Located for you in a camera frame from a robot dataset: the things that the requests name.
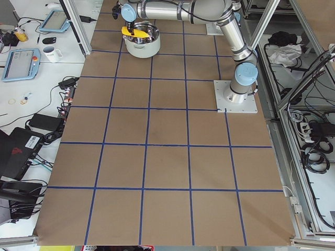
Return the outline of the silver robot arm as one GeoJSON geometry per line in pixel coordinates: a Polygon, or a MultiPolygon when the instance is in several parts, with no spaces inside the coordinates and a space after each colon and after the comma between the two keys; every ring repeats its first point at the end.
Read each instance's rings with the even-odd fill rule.
{"type": "Polygon", "coordinates": [[[135,36],[138,18],[188,21],[192,25],[205,25],[208,35],[224,36],[236,68],[223,97],[230,103],[241,104],[250,96],[258,76],[258,56],[241,33],[240,8],[240,1],[117,1],[112,16],[114,19],[121,16],[126,21],[123,33],[127,36],[135,36]]]}

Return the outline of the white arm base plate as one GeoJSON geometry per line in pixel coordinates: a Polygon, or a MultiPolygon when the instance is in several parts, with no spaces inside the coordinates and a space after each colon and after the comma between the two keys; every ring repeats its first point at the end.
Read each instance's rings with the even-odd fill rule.
{"type": "Polygon", "coordinates": [[[257,113],[254,95],[249,95],[252,88],[245,94],[236,94],[230,89],[231,81],[214,80],[214,91],[217,112],[221,113],[257,113]]]}

